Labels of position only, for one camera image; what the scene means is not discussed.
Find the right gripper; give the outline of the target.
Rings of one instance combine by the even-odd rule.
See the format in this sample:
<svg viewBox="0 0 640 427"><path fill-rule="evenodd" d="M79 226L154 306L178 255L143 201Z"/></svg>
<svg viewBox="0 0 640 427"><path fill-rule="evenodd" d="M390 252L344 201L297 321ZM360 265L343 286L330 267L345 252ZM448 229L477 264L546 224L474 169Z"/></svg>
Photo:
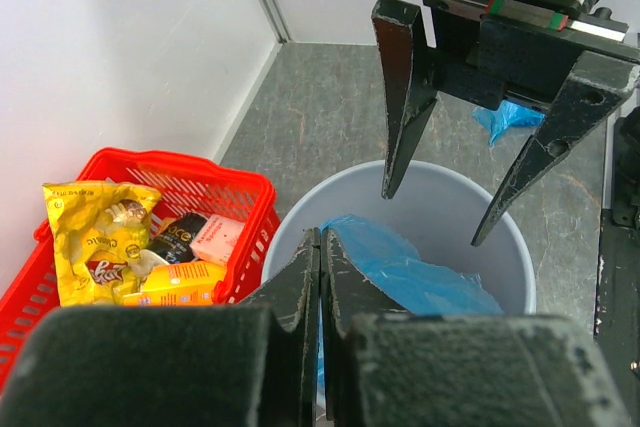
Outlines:
<svg viewBox="0 0 640 427"><path fill-rule="evenodd" d="M419 6L377 0L371 14L386 105L383 198L404 179L437 102L434 88L492 109L504 99L546 109L554 99L480 221L471 241L479 246L518 197L630 98L639 65L627 61L627 24L608 8L588 13L571 0L423 3L436 35L431 52Z"/></svg>

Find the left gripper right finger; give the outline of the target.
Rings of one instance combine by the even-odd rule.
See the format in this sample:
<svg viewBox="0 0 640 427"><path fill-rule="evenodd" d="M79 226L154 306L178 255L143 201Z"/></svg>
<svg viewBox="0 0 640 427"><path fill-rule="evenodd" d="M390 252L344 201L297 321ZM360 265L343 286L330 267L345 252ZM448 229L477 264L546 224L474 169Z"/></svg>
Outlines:
<svg viewBox="0 0 640 427"><path fill-rule="evenodd" d="M321 235L326 415L337 426L629 426L592 337L552 315L417 316Z"/></svg>

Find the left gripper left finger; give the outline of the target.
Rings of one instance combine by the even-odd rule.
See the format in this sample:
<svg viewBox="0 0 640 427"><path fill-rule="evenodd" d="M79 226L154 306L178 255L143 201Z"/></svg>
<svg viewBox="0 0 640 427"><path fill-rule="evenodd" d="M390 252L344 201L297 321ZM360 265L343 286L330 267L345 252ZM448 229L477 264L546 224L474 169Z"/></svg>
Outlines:
<svg viewBox="0 0 640 427"><path fill-rule="evenodd" d="M320 233L237 304L62 307L32 331L5 426L311 426Z"/></svg>

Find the torn blue trash bag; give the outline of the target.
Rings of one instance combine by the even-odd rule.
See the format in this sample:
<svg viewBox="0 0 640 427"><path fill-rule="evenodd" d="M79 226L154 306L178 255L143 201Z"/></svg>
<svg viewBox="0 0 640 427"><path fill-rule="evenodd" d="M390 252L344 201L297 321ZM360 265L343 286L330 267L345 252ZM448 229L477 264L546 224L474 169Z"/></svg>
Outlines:
<svg viewBox="0 0 640 427"><path fill-rule="evenodd" d="M355 266L409 312L433 315L502 315L477 273L461 274L424 262L416 247L383 223L353 214L326 220Z"/></svg>

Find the grey plastic trash bin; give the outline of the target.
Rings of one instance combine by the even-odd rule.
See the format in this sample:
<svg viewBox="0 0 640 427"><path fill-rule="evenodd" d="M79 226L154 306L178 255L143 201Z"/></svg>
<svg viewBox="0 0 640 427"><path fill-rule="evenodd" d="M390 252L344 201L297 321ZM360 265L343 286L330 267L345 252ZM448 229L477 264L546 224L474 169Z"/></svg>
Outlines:
<svg viewBox="0 0 640 427"><path fill-rule="evenodd" d="M289 212L268 249L266 282L293 257L303 235L320 233L328 219L347 214L380 222L407 239L421 259L461 274L477 273L483 288L504 313L534 315L536 287L531 257L522 234L510 217L502 218L485 244L471 244L475 227L490 203L489 194L450 169L414 161L395 196L384 199L377 183L380 161L339 172L309 191ZM319 273L317 352L324 355L324 327Z"/></svg>

